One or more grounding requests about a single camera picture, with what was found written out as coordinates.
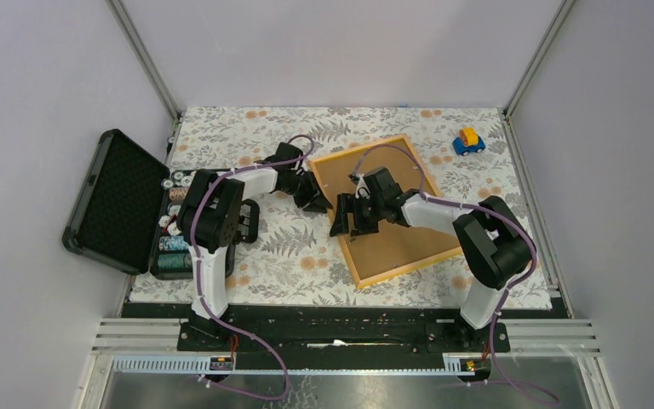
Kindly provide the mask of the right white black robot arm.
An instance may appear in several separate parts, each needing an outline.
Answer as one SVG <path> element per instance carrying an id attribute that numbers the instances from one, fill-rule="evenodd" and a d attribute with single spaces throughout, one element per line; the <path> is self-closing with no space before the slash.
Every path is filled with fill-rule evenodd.
<path id="1" fill-rule="evenodd" d="M 495 195 L 469 204 L 421 189 L 403 190 L 385 167 L 350 178 L 355 190 L 338 194 L 330 236 L 378 233 L 379 223 L 386 221 L 456 237 L 474 282 L 460 308 L 454 338 L 462 349 L 478 349 L 509 290 L 536 269 L 536 246 L 507 203 Z"/>

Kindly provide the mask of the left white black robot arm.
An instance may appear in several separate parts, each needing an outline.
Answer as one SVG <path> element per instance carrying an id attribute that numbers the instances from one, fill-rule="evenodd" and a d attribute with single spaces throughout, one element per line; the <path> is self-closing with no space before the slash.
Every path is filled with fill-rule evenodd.
<path id="1" fill-rule="evenodd" d="M 229 248 L 238 235 L 242 207 L 263 194 L 282 192 L 297 208 L 325 214 L 332 208 L 315 175 L 304 161 L 312 152 L 290 141 L 253 164 L 224 170 L 198 170 L 183 199 L 176 226 L 183 233 L 192 258 L 196 296 L 192 311 L 205 318 L 198 340 L 211 350 L 222 349 L 230 338 L 220 318 L 228 308 L 226 278 Z"/>

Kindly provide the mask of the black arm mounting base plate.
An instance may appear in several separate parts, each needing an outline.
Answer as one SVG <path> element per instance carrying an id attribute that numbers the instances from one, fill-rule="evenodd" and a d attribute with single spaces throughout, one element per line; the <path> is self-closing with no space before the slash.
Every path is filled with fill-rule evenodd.
<path id="1" fill-rule="evenodd" d="M 511 349 L 503 324 L 472 330 L 454 308 L 336 308 L 235 305 L 221 326 L 186 304 L 125 305 L 125 319 L 172 322 L 179 352 L 220 353 L 239 370 L 438 369 L 443 353 Z"/>

